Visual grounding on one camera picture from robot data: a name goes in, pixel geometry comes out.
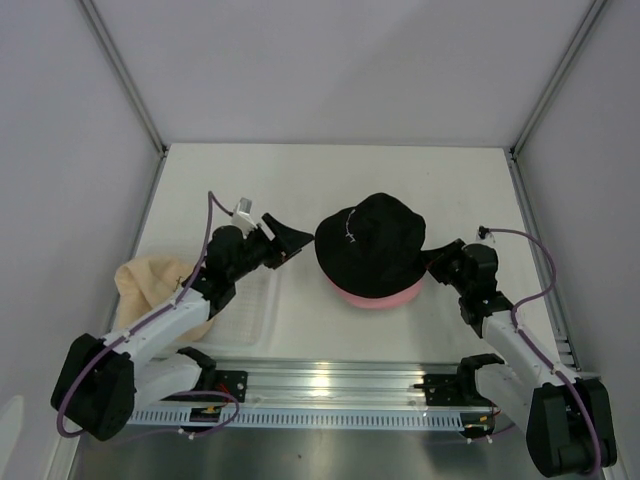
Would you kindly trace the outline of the pink bucket hat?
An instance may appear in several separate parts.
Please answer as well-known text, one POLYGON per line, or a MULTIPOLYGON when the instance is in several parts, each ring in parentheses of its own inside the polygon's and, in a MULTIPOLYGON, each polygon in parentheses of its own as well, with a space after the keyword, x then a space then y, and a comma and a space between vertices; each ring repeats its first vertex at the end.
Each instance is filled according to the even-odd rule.
POLYGON ((336 295, 347 304, 365 310, 388 310, 410 303, 421 292, 424 276, 383 280, 379 275, 355 277, 324 274, 336 295))

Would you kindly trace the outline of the black hat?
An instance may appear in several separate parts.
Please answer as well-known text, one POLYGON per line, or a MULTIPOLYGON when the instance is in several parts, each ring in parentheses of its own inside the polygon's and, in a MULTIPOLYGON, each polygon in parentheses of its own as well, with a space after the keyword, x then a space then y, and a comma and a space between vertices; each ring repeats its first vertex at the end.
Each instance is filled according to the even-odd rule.
POLYGON ((397 198, 375 193, 322 220, 314 248, 322 272, 338 289, 386 298, 417 284, 426 221, 397 198))

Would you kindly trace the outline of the beige hat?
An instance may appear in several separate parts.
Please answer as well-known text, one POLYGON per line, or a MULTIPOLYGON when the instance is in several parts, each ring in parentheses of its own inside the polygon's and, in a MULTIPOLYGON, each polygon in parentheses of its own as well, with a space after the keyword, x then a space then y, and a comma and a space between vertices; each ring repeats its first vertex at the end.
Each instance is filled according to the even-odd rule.
POLYGON ((136 257, 121 265, 114 281, 119 294, 114 330, 130 326, 167 301, 193 266, 166 255, 136 257))

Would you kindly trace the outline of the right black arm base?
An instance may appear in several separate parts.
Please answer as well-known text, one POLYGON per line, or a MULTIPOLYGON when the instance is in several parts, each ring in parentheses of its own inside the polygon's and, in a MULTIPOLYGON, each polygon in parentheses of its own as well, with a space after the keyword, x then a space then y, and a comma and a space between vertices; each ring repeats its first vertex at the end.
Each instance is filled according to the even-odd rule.
POLYGON ((496 354, 465 357, 454 374, 425 374, 413 388, 424 394, 427 406, 488 408, 492 402, 479 393, 475 374, 485 366, 504 364, 496 354))

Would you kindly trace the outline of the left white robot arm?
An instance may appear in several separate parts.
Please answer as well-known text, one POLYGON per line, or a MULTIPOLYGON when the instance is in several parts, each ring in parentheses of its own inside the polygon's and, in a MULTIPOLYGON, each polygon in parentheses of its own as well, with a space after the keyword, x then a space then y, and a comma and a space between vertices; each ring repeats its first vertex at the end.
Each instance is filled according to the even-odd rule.
POLYGON ((154 358, 221 313, 239 280, 260 267, 281 267, 314 239, 269 214, 262 220, 248 232, 235 225, 208 226, 194 270, 168 300, 128 327, 73 341, 51 396, 62 437, 87 433, 109 440, 134 412, 165 399, 240 403, 217 389, 215 360, 196 348, 181 347, 163 361, 154 358))

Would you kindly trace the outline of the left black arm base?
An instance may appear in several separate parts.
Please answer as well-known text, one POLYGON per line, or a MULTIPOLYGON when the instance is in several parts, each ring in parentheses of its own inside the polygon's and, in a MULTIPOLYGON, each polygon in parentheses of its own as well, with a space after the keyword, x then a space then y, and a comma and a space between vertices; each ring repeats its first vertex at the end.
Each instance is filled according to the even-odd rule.
POLYGON ((193 348, 184 347, 179 355, 194 360, 201 368, 195 386, 183 393, 165 397, 165 401, 221 401, 231 403, 230 396, 239 403, 245 402, 248 373, 241 370, 220 370, 215 359, 193 348))

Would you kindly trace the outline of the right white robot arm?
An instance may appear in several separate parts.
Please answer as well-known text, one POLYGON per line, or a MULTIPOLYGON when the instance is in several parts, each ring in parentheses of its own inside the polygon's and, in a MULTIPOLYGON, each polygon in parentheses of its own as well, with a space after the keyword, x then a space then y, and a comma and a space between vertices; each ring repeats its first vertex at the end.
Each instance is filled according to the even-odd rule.
POLYGON ((457 239, 421 254, 427 272, 459 295, 461 317, 491 347, 460 360, 454 375, 428 374, 418 387, 428 405, 494 407, 525 435, 547 478, 588 475, 618 459, 609 395, 560 361, 518 320, 518 303, 498 289, 497 252, 457 239))

